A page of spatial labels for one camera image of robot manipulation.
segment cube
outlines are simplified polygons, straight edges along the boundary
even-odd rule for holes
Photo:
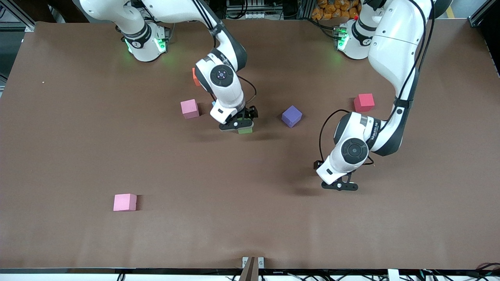
[[[302,112],[300,112],[295,106],[290,106],[283,114],[281,115],[281,120],[288,125],[288,127],[292,128],[297,124],[302,118]]]
[[[113,211],[115,212],[135,211],[136,203],[137,203],[137,195],[131,193],[116,194],[114,196]]]
[[[360,93],[354,99],[354,110],[356,112],[368,112],[375,106],[374,97],[371,93]]]
[[[196,104],[196,100],[194,99],[182,101],[180,103],[180,107],[182,109],[182,114],[186,119],[200,116],[200,113],[198,112],[198,104]]]
[[[254,130],[252,128],[247,128],[247,129],[239,129],[238,130],[238,134],[240,135],[243,135],[243,134],[250,134],[252,133]]]
[[[201,86],[200,81],[198,80],[198,77],[196,77],[195,68],[194,67],[192,68],[192,79],[193,79],[194,84],[196,86]]]

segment brown table surface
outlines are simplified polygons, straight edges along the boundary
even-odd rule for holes
[[[439,20],[401,149],[360,168],[356,192],[312,169],[336,109],[393,87],[309,22],[229,21],[258,88],[254,133],[218,130],[191,68],[211,49],[181,23],[135,60],[111,24],[40,23],[0,100],[0,267],[473,269],[500,259],[500,80],[466,20]],[[248,97],[252,89],[242,82]],[[185,120],[180,102],[202,116]],[[280,114],[295,105],[294,128]],[[336,116],[324,132],[333,148]],[[139,211],[113,212],[115,194]]]

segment black cable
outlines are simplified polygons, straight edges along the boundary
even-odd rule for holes
[[[284,12],[284,11],[285,11],[285,10],[283,9],[283,5],[282,5],[282,6],[281,6],[281,13],[279,14],[279,19],[278,19],[279,21],[281,21],[281,17],[283,16],[283,12]],[[296,16],[298,13],[299,13],[299,8],[297,8],[297,11],[296,11],[294,14],[291,14],[291,15],[285,15],[285,17],[293,17],[293,16]]]
[[[371,158],[370,158],[370,160],[371,160],[371,163],[368,163],[368,164],[366,164],[366,163],[365,163],[365,164],[363,164],[363,165],[371,165],[371,164],[373,164],[373,163],[374,163],[374,161],[373,161]],[[369,279],[369,280],[371,280],[371,281],[375,281],[375,279],[373,279],[373,278],[371,278],[371,277],[368,277],[368,276],[366,276],[366,275],[361,274],[361,276],[363,276],[364,278]]]
[[[455,280],[451,279],[450,277],[448,277],[447,275],[444,275],[444,274],[440,273],[439,271],[437,271],[437,270],[435,270],[435,269],[434,269],[434,271],[435,271],[437,274],[439,274],[439,275],[443,276],[444,278],[448,279],[448,281],[455,281]]]
[[[249,2],[248,0],[244,0],[244,2],[241,4],[241,11],[239,12],[239,14],[236,16],[236,17],[231,17],[231,16],[226,16],[232,20],[239,20],[241,18],[243,18],[243,16],[247,13],[249,9]]]
[[[426,58],[427,54],[427,49],[429,48],[429,43],[431,42],[431,37],[433,36],[433,30],[434,30],[434,22],[436,21],[436,9],[434,8],[434,1],[430,0],[430,13],[432,14],[431,18],[431,23],[430,23],[430,30],[429,30],[429,36],[427,38],[427,43],[425,44],[425,49],[423,50],[422,54],[422,59],[420,60],[420,65],[418,65],[418,71],[420,72],[420,69],[422,68],[422,64],[424,63],[424,59]]]
[[[414,0],[408,0],[410,1],[417,9],[418,11],[420,12],[420,15],[422,16],[422,22],[423,22],[423,36],[422,36],[422,46],[424,46],[424,42],[426,41],[426,33],[427,33],[427,20],[426,20],[426,16],[424,14],[424,12],[422,11],[422,9],[420,8],[420,6],[415,3]],[[399,91],[399,95],[398,97],[401,97],[401,95],[403,94],[403,90],[405,89],[406,87],[406,84],[408,83],[408,80],[410,80],[410,77],[412,76],[412,73],[413,71],[415,71],[415,68],[417,67],[417,63],[419,62],[419,59],[422,55],[422,51],[424,50],[423,47],[420,47],[420,50],[418,50],[418,54],[416,55],[416,59],[415,59],[415,62],[413,63],[413,66],[411,67],[411,70],[410,72],[408,73],[408,76],[406,77],[406,80],[404,80],[404,83],[403,83],[403,87],[401,87],[401,90]],[[387,118],[387,120],[385,120],[385,123],[384,125],[382,126],[382,128],[380,128],[380,131],[382,131],[386,126],[387,124],[389,124],[389,120],[391,120],[391,118],[393,117],[394,115],[394,112],[396,111],[396,106],[394,106],[394,108],[392,109],[392,112],[390,113],[389,115],[389,118]]]
[[[347,273],[347,274],[344,274],[342,275],[339,279],[337,279],[337,281],[341,281],[344,277],[348,276],[350,273]]]
[[[191,1],[194,4],[194,6],[196,6],[198,13],[201,15],[201,17],[205,21],[206,27],[212,31],[214,29],[214,26],[212,25],[212,21],[210,20],[209,16],[205,12],[205,9],[201,6],[201,4],[200,4],[200,2],[198,2],[198,0],[191,0]],[[215,48],[216,44],[217,44],[216,43],[216,36],[213,35],[212,37],[213,37],[213,47]]]
[[[368,159],[370,159],[371,163],[363,163],[363,165],[373,165],[373,164],[375,164],[375,161],[370,157],[370,155],[368,155]]]
[[[498,263],[498,262],[491,262],[491,263],[488,263],[488,264],[486,264],[486,265],[484,265],[484,266],[481,266],[481,267],[479,267],[479,268],[476,268],[475,270],[477,270],[477,271],[482,271],[482,270],[487,269],[487,268],[492,267],[492,266],[500,266],[500,263]]]
[[[325,128],[325,125],[327,124],[328,120],[330,120],[330,118],[332,118],[332,116],[338,112],[351,113],[350,111],[347,111],[345,109],[338,109],[338,110],[335,110],[332,114],[330,114],[330,116],[328,116],[328,118],[326,118],[326,120],[324,121],[323,126],[321,126],[321,130],[319,131],[319,155],[321,155],[321,161],[325,161],[325,158],[323,158],[323,150],[321,149],[321,136],[323,135],[323,129]]]
[[[248,81],[247,79],[239,76],[238,74],[236,74],[236,76],[238,76],[238,78],[240,78],[241,80],[250,84],[250,86],[253,88],[253,96],[249,100],[246,101],[247,104],[251,103],[255,99],[255,97],[257,96],[257,88],[255,88],[254,84],[252,84],[252,82]]]
[[[324,28],[324,29],[326,29],[326,30],[334,30],[334,28],[333,28],[333,27],[331,27],[331,26],[326,26],[326,25],[322,25],[322,24],[320,24],[319,22],[316,22],[316,21],[314,21],[312,18],[309,18],[309,17],[301,17],[301,18],[298,18],[298,20],[306,20],[306,21],[308,21],[308,22],[312,23],[313,25],[315,25],[315,26],[317,26],[317,27],[319,27],[319,28]]]
[[[198,2],[198,0],[191,0],[191,1],[194,4],[194,6],[196,7],[196,9],[198,10],[198,13],[200,14],[200,16],[205,21],[206,26],[210,30],[214,29],[214,27],[212,26],[212,22],[210,21],[210,19],[208,18],[207,14],[205,13],[205,10],[203,10],[202,8],[200,8],[200,6],[199,6],[200,3]]]
[[[6,10],[7,10],[6,8],[4,8],[2,5],[0,5],[0,12],[1,12],[0,19],[4,17]]]
[[[321,30],[321,32],[323,32],[323,34],[326,35],[326,37],[328,37],[328,38],[331,38],[331,39],[341,39],[341,37],[339,37],[339,36],[332,36],[332,35],[328,34],[325,30],[332,31],[332,30],[334,30],[334,28],[330,27],[330,26],[322,25],[322,24],[320,24],[320,22],[318,20],[314,21],[314,20],[312,20],[311,18],[308,18],[308,17],[301,17],[301,18],[299,18],[299,20],[306,20],[306,21],[312,23],[313,25],[319,27],[319,29]]]
[[[307,276],[306,278],[304,278],[304,280],[307,280],[308,278],[312,278],[314,279],[315,281],[319,281],[318,278],[316,278],[314,275],[309,275]]]

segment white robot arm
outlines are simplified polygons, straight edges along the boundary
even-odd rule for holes
[[[83,10],[98,20],[114,22],[128,45],[130,52],[142,62],[150,62],[166,51],[165,29],[154,22],[146,22],[129,0],[80,0]],[[223,22],[203,0],[142,0],[145,9],[158,21],[180,23],[200,21],[219,46],[195,66],[195,75],[209,92],[215,106],[210,115],[217,120],[222,131],[253,127],[258,116],[254,106],[245,107],[245,98],[236,72],[245,67],[247,52],[229,33]]]
[[[415,54],[434,5],[434,0],[413,1],[419,8],[410,0],[386,1],[368,52],[371,66],[394,86],[391,115],[384,121],[351,112],[340,119],[333,137],[335,148],[323,163],[316,165],[324,188],[349,190],[349,180],[344,182],[342,177],[350,178],[370,151],[387,156],[401,145],[419,76]]]

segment orange bag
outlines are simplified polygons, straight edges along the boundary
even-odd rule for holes
[[[324,12],[325,13],[329,13],[329,14],[332,14],[333,12],[335,12],[336,8],[335,8],[335,5],[334,4],[328,4],[326,5],[326,7],[324,8]]]
[[[333,18],[338,18],[341,16],[341,10],[340,9],[336,9],[332,14],[331,14],[331,17],[332,19]]]
[[[314,8],[314,10],[312,10],[311,19],[319,21],[321,20],[322,17],[323,17],[323,9]]]
[[[323,9],[324,7],[326,7],[328,5],[328,0],[317,0],[317,5]]]
[[[358,16],[358,10],[356,8],[349,9],[349,18],[354,19],[354,17]]]

